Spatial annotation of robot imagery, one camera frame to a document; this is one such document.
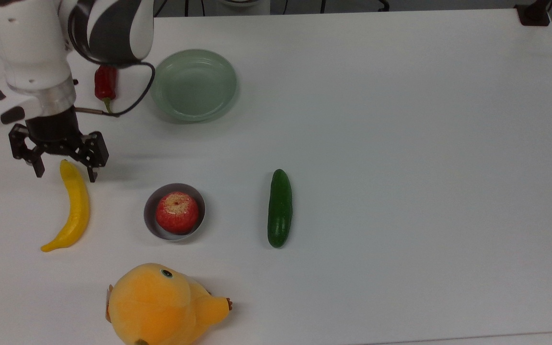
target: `red chili pepper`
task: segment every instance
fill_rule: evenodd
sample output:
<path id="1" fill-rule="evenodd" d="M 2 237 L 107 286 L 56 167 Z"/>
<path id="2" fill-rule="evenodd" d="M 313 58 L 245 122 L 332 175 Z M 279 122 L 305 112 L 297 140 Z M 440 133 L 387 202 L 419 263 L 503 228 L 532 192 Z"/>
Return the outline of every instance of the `red chili pepper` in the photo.
<path id="1" fill-rule="evenodd" d="M 110 102 L 116 98 L 116 75 L 118 70 L 112 66 L 101 65 L 95 71 L 95 97 L 105 103 L 110 110 Z"/>

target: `black clamp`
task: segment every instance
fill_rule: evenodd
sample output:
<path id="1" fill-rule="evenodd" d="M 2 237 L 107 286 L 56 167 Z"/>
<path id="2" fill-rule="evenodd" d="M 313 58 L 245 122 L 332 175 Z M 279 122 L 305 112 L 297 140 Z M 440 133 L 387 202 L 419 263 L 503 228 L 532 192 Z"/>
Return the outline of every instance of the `black clamp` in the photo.
<path id="1" fill-rule="evenodd" d="M 97 171 L 108 161 L 108 149 L 100 132 L 83 135 L 79 131 L 73 108 L 57 115 L 32 118 L 26 124 L 27 126 L 15 124 L 8 134 L 15 159 L 24 160 L 33 166 L 37 177 L 42 177 L 42 153 L 68 156 L 85 165 L 89 180 L 95 182 Z M 29 149 L 26 138 L 35 147 Z"/>
<path id="2" fill-rule="evenodd" d="M 515 5 L 519 13 L 519 21 L 523 26 L 548 26 L 551 20 L 548 18 L 548 6 L 551 0 L 536 0 L 531 5 Z"/>

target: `fake fruit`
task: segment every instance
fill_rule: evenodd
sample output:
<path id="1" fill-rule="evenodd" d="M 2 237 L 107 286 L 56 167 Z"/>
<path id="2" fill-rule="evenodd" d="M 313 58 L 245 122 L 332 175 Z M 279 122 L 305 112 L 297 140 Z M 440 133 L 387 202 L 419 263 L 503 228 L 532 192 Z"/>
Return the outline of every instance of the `fake fruit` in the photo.
<path id="1" fill-rule="evenodd" d="M 193 229 L 199 208 L 188 194 L 173 192 L 164 196 L 157 205 L 155 218 L 165 230 L 175 234 L 186 234 Z"/>
<path id="2" fill-rule="evenodd" d="M 111 113 L 110 103 L 116 98 L 116 77 L 118 70 L 112 66 L 101 65 L 95 71 L 95 97 L 105 104 Z"/>
<path id="3" fill-rule="evenodd" d="M 274 248 L 282 247 L 289 237 L 293 218 L 293 195 L 287 173 L 274 171 L 270 186 L 270 203 L 267 212 L 267 240 Z"/>
<path id="4" fill-rule="evenodd" d="M 48 244 L 42 245 L 43 252 L 70 247 L 76 243 L 86 230 L 90 215 L 88 192 L 78 168 L 74 164 L 62 160 L 59 171 L 65 188 L 68 190 L 69 216 L 57 237 Z"/>

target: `green plate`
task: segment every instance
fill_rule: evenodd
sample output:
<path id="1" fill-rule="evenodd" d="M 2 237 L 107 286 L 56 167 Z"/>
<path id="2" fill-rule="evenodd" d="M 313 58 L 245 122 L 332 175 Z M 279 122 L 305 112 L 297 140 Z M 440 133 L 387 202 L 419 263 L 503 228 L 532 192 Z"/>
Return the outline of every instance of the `green plate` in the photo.
<path id="1" fill-rule="evenodd" d="M 236 72 L 224 57 L 191 49 L 170 55 L 159 64 L 150 94 L 173 118 L 194 122 L 224 114 L 236 90 Z"/>

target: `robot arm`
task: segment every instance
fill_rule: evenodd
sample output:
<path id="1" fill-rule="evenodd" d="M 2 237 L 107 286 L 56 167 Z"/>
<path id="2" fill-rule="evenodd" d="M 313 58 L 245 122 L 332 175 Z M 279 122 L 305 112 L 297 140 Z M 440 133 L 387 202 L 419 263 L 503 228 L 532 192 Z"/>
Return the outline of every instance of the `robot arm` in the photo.
<path id="1" fill-rule="evenodd" d="M 12 154 L 37 177 L 46 152 L 81 162 L 95 181 L 108 152 L 101 133 L 79 131 L 66 57 L 74 46 L 94 63 L 140 64 L 152 46 L 152 7 L 151 0 L 0 0 L 0 126 L 25 121 L 9 133 Z"/>

